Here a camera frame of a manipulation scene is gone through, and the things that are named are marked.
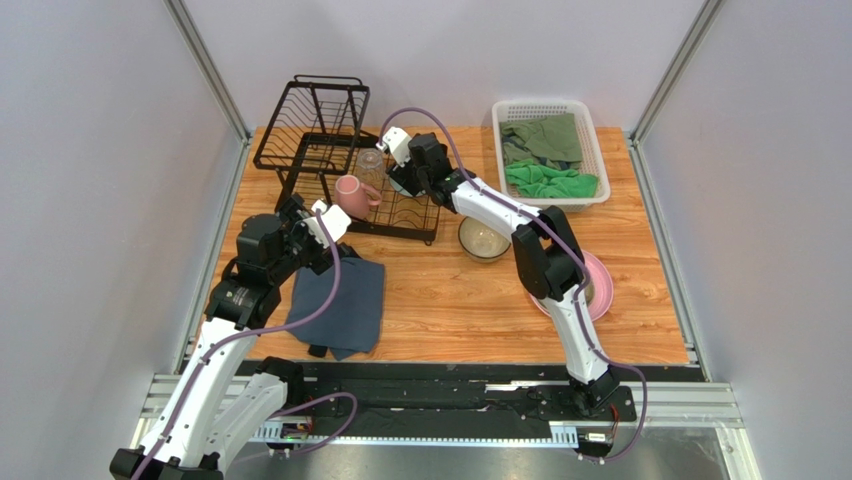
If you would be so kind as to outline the brown speckled bowl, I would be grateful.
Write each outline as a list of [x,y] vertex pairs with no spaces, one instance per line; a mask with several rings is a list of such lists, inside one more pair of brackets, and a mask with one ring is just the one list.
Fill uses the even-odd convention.
[[471,217],[461,221],[457,237],[465,254],[479,263],[493,263],[511,247],[511,242],[499,232]]

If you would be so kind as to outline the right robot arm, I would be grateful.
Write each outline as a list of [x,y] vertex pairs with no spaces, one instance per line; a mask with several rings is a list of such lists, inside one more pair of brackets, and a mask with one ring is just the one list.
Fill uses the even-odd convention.
[[377,144],[393,166],[388,176],[410,194],[477,220],[512,244],[518,277],[550,316],[565,353],[570,385],[563,399],[580,414],[608,410],[619,380],[604,359],[586,295],[588,269],[565,213],[522,204],[463,167],[452,166],[435,134],[391,128]]

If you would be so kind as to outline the clear glass plate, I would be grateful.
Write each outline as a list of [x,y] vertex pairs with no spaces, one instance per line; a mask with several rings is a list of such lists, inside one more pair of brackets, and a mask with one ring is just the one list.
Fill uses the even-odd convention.
[[583,295],[588,306],[591,306],[594,302],[596,296],[595,285],[593,281],[589,281],[586,287],[583,289]]

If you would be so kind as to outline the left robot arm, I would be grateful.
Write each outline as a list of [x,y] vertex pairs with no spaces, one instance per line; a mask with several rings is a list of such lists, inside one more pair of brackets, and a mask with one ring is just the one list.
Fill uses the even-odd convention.
[[186,370],[152,429],[133,449],[116,451],[116,479],[222,479],[254,433],[287,403],[299,366],[266,359],[227,408],[221,406],[238,367],[281,300],[280,287],[302,268],[334,272],[326,299],[309,315],[279,326],[289,331],[320,317],[335,300],[342,279],[337,244],[351,223],[338,205],[317,201],[305,208],[292,197],[274,214],[247,219],[238,238],[236,273],[215,287]]

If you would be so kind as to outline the clear drinking glass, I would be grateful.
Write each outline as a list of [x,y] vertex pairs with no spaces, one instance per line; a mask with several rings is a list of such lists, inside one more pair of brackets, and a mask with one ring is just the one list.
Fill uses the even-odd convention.
[[376,148],[361,149],[357,155],[354,175],[362,183],[381,191],[385,180],[383,153]]

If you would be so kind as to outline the light blue ribbed bowl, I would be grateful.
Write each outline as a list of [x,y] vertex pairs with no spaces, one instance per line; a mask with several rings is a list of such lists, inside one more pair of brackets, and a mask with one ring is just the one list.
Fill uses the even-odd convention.
[[399,195],[401,195],[401,196],[404,196],[404,197],[407,197],[407,198],[415,198],[415,197],[417,197],[417,194],[412,194],[412,193],[410,193],[408,190],[406,190],[406,189],[405,189],[405,188],[404,188],[404,187],[403,187],[403,186],[402,186],[402,185],[401,185],[401,184],[400,184],[400,183],[399,183],[396,179],[394,179],[393,177],[389,176],[389,177],[388,177],[388,182],[389,182],[390,186],[392,187],[392,189],[393,189],[393,190],[394,190],[397,194],[399,194]]

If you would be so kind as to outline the pink mug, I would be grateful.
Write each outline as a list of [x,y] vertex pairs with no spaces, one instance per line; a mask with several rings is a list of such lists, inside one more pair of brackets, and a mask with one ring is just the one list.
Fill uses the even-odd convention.
[[354,175],[344,175],[335,183],[336,204],[350,217],[366,220],[371,209],[382,202],[381,193]]

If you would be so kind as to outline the large pink plate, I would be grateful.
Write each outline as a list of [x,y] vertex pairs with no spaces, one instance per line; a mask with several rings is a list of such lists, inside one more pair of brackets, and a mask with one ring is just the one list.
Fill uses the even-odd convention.
[[614,302],[614,281],[600,259],[586,250],[583,250],[582,253],[585,265],[591,274],[591,281],[595,285],[596,296],[594,302],[591,306],[587,306],[592,321],[596,322],[610,310]]

